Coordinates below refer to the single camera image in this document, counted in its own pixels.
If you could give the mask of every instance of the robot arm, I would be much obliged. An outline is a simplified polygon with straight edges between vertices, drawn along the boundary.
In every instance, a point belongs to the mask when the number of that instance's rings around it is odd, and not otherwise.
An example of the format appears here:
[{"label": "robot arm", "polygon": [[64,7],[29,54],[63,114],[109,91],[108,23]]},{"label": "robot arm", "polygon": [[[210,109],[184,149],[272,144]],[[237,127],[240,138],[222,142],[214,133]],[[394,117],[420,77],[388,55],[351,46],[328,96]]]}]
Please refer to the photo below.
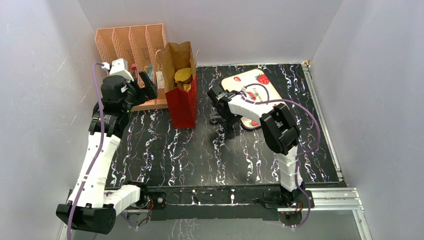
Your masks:
[{"label": "robot arm", "polygon": [[[127,71],[127,67],[127,61],[122,58],[113,61],[111,66],[106,62],[103,63],[103,69],[109,71],[109,76],[103,79],[100,88],[104,113],[103,146],[89,175],[86,175],[102,137],[99,104],[97,103],[93,108],[91,124],[88,129],[87,152],[74,191],[69,196],[67,203],[59,204],[56,209],[56,215],[67,224],[71,207],[76,204],[72,229],[107,234],[112,230],[117,215],[131,204],[139,205],[145,201],[143,194],[145,184],[139,182],[126,183],[113,194],[104,196],[112,158],[121,142],[124,129],[129,123],[131,108],[158,97],[156,85],[144,71],[139,74],[145,87],[140,88]],[[85,183],[82,192],[76,200],[78,189],[83,182]]]},{"label": "robot arm", "polygon": [[[288,106],[285,103],[277,106],[247,103],[239,91],[229,92],[220,86],[211,88],[207,94],[227,124],[233,125],[241,117],[261,124],[265,142],[278,160],[283,201],[291,205],[299,195],[295,191],[295,173],[300,130]],[[297,182],[303,182],[300,174],[297,174]]]}]

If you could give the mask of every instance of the black marble table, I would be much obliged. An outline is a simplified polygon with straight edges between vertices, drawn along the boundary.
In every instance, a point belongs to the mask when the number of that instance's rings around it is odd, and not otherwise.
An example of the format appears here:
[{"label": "black marble table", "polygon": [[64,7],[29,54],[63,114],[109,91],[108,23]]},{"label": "black marble table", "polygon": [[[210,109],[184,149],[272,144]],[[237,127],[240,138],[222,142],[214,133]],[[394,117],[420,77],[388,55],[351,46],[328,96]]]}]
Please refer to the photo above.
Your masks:
[{"label": "black marble table", "polygon": [[[132,112],[113,157],[106,187],[120,187],[128,180],[148,186],[279,183],[277,161],[260,128],[245,130],[239,124],[225,128],[209,119],[213,107],[206,94],[208,89],[226,77],[256,68],[263,70],[282,98],[302,104],[319,122],[300,64],[201,66],[197,68],[196,128],[174,129],[167,109]],[[316,138],[315,126],[299,108],[290,108],[301,130],[298,151],[307,151]],[[318,151],[300,161],[305,182],[339,181],[323,135]]]}]

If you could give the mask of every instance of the metal frame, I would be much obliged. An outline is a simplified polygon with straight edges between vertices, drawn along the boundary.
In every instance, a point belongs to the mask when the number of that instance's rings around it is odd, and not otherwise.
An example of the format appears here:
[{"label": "metal frame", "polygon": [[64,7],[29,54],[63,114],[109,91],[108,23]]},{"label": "metal frame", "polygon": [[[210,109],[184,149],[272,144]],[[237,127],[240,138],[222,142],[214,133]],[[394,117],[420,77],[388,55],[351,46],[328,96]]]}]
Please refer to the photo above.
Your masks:
[{"label": "metal frame", "polygon": [[[314,84],[312,81],[311,73],[309,71],[309,65],[307,62],[302,62],[303,73],[306,78],[306,82],[309,87],[310,94],[315,104],[316,112],[318,119],[321,123],[321,127],[325,136],[325,140],[328,143],[330,149],[330,154],[337,171],[337,176],[339,181],[343,180],[342,171],[340,168],[339,160],[337,159],[336,152],[334,150],[333,143],[331,141],[329,132],[327,130],[327,125],[324,120],[324,116],[318,102],[317,95],[315,93]],[[362,240],[372,240],[371,233],[368,229],[367,221],[364,216],[364,207],[362,205],[361,199],[359,197],[358,191],[355,187],[338,187],[338,188],[308,188],[312,192],[313,201],[315,207],[311,208],[311,211],[352,211],[355,218],[355,223],[359,231],[360,238]],[[278,208],[278,212],[290,212],[292,208]],[[124,214],[139,214],[146,213],[146,209],[128,209],[124,210]],[[66,231],[67,225],[62,222],[58,240],[66,240]]]}]

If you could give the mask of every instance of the strawberry illustration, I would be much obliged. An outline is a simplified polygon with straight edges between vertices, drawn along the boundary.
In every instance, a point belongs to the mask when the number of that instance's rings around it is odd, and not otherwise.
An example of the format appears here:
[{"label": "strawberry illustration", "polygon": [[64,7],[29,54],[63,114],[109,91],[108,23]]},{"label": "strawberry illustration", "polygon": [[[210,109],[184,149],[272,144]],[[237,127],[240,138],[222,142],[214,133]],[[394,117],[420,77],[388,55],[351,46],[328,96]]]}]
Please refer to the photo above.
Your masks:
[{"label": "strawberry illustration", "polygon": [[253,101],[256,101],[256,96],[253,94],[253,92],[249,91],[248,94]]},{"label": "strawberry illustration", "polygon": [[260,83],[260,84],[264,84],[267,85],[270,83],[270,80],[268,80],[268,77],[265,76],[265,74],[259,74],[256,76],[256,80]]}]

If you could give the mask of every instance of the red paper bag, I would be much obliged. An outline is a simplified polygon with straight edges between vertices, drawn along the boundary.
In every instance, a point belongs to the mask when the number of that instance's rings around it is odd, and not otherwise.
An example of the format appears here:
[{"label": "red paper bag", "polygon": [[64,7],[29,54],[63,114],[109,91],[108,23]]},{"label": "red paper bag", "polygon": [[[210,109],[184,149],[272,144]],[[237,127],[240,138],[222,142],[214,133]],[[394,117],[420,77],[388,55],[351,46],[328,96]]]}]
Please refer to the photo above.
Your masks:
[{"label": "red paper bag", "polygon": [[[181,85],[177,85],[174,78],[178,70],[185,68],[191,68],[193,76],[188,91],[185,91]],[[196,58],[193,57],[189,41],[181,44],[168,42],[162,52],[162,73],[165,81],[166,101],[173,127],[176,129],[195,128],[198,106],[198,79],[196,76]]]}]

